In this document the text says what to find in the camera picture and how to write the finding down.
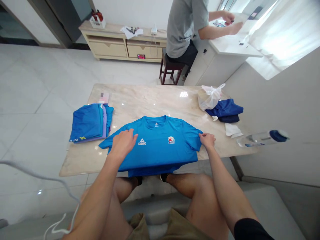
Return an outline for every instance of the white cable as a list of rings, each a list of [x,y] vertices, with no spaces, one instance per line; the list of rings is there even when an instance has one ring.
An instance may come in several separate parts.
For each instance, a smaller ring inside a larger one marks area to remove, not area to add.
[[[38,173],[35,173],[35,172],[33,172],[32,170],[30,170],[30,169],[28,169],[28,168],[26,168],[26,167],[24,167],[24,166],[21,166],[21,165],[19,165],[18,163],[13,162],[13,161],[0,161],[0,164],[6,164],[6,165],[8,165],[8,166],[10,166],[10,167],[16,168],[16,169],[20,170],[21,172],[24,172],[24,173],[26,173],[26,174],[28,174],[28,175],[30,175],[30,176],[32,176],[32,177],[35,177],[35,178],[40,178],[40,179],[43,179],[43,180],[56,181],[56,182],[62,183],[63,186],[66,188],[69,196],[72,197],[74,200],[76,200],[76,201],[78,202],[78,206],[77,206],[76,211],[74,212],[73,217],[72,217],[70,230],[67,230],[67,229],[55,230],[55,228],[59,225],[59,223],[61,223],[61,222],[64,220],[64,218],[66,217],[67,214],[65,213],[65,214],[63,215],[62,219],[61,219],[59,222],[56,222],[56,223],[52,224],[52,225],[46,230],[46,232],[44,233],[43,239],[44,239],[44,240],[47,239],[47,232],[48,232],[48,230],[49,230],[50,228],[52,228],[52,227],[53,227],[53,229],[52,229],[52,231],[51,231],[52,233],[62,232],[62,233],[64,233],[64,234],[69,234],[69,233],[72,231],[73,225],[74,225],[74,219],[75,219],[75,217],[76,217],[76,215],[77,215],[77,212],[78,212],[78,209],[79,209],[79,206],[80,206],[80,200],[79,200],[79,198],[77,198],[76,196],[74,196],[74,195],[71,193],[70,188],[68,187],[68,185],[66,184],[65,181],[60,180],[60,179],[57,179],[57,178],[48,178],[48,177],[42,176],[42,175],[40,175],[40,174],[38,174]]]
[[[152,35],[152,38],[154,40],[154,43],[156,44],[156,57],[155,58],[157,58],[157,56],[158,56],[158,47],[157,47],[157,43],[156,43],[156,38],[154,37],[154,35]],[[151,54],[151,46],[152,46],[152,40],[150,41],[150,48],[149,48],[150,56],[152,56],[152,54]]]

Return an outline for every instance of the shoe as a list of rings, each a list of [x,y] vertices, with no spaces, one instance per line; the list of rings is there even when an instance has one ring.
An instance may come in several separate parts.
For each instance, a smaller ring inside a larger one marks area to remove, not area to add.
[[[135,178],[138,180],[138,186],[140,186],[143,182],[143,177],[142,176],[135,176]]]
[[[169,173],[162,173],[160,174],[160,180],[162,182],[167,182],[167,176],[169,175]]]

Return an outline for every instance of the wooden stool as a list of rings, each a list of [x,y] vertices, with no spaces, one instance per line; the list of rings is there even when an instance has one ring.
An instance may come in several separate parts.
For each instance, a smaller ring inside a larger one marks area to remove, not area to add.
[[[160,68],[160,81],[161,81],[161,85],[177,85],[180,75],[181,75],[181,71],[184,68],[185,64],[184,63],[176,63],[176,62],[172,62],[169,60],[168,55],[166,54],[166,49],[163,48],[162,49],[162,60],[161,60],[161,68]],[[178,70],[178,76],[176,78],[176,80],[173,78],[173,74],[174,71]],[[173,84],[166,84],[164,83],[166,80],[166,75],[171,74],[170,79],[173,81]]]

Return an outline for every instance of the hand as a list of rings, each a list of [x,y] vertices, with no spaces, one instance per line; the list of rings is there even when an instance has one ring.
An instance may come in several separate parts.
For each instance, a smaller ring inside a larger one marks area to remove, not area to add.
[[[234,21],[234,15],[225,10],[223,11],[222,18],[226,21],[227,26],[231,24],[231,21]]]
[[[206,149],[213,147],[214,148],[214,142],[216,141],[213,134],[210,133],[199,133],[200,141],[205,146]]]
[[[124,158],[133,149],[136,144],[138,134],[133,136],[133,129],[120,132],[113,138],[112,149],[110,155],[114,156],[117,160],[123,162]]]
[[[240,31],[242,26],[243,26],[243,22],[238,22],[238,23],[232,24],[231,26],[228,27],[230,29],[229,34],[236,35]]]

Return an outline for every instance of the gray sofa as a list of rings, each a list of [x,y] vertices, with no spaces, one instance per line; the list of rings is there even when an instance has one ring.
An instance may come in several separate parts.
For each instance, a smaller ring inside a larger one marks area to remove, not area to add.
[[[278,192],[272,186],[260,183],[239,182],[240,187],[249,199],[259,221],[274,239],[305,240],[298,225],[281,200]],[[163,196],[152,196],[122,204],[126,218],[129,220],[134,214],[143,212],[151,239],[158,239],[167,230],[167,221],[171,207],[186,213],[190,199],[179,193]],[[67,227],[73,213],[68,213],[61,227]],[[0,229],[0,239],[41,240],[43,233],[53,223],[59,221],[61,215],[43,219],[29,220],[9,225]],[[48,240],[61,239],[62,235],[48,234]],[[234,239],[229,233],[229,240]]]

